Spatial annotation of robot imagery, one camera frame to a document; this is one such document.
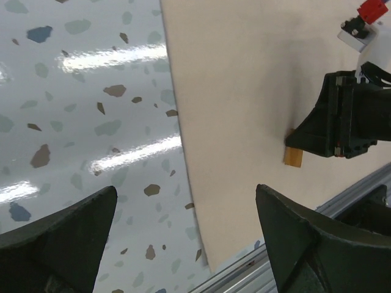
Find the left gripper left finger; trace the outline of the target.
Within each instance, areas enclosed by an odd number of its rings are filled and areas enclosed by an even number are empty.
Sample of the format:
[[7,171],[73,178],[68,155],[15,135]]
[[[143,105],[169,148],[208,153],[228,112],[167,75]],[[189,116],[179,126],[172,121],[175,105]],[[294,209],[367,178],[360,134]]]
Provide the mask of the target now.
[[1,234],[1,292],[92,292],[116,205],[107,186]]

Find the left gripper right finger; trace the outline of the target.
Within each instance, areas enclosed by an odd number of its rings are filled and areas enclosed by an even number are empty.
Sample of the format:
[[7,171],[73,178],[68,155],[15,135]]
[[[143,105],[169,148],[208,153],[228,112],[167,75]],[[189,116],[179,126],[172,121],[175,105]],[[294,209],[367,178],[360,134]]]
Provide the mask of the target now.
[[279,292],[390,292],[390,208],[380,185],[336,218],[259,184],[256,205]]

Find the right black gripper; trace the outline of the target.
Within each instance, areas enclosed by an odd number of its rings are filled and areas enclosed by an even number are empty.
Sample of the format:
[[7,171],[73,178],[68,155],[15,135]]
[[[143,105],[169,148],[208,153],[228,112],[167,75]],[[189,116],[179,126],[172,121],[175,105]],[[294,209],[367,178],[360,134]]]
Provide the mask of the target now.
[[351,159],[379,141],[390,141],[390,87],[338,71],[325,75],[314,108],[285,145],[321,157],[332,157],[335,148],[337,157]]

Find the brown bandage vertical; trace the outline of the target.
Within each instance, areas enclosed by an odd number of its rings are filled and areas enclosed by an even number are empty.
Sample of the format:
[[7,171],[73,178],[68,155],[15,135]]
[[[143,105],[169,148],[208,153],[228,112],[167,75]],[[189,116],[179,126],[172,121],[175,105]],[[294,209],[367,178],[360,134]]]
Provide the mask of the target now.
[[301,168],[303,154],[303,150],[286,146],[283,156],[283,163],[290,167]]

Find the beige cloth mat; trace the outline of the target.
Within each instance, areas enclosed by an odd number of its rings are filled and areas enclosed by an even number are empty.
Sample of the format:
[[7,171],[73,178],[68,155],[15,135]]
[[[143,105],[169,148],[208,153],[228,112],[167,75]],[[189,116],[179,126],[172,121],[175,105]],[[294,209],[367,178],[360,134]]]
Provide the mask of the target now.
[[390,162],[381,142],[354,159],[305,153],[284,138],[313,109],[326,73],[358,54],[337,38],[359,1],[163,1],[191,193],[211,271],[262,238],[255,189],[317,208]]

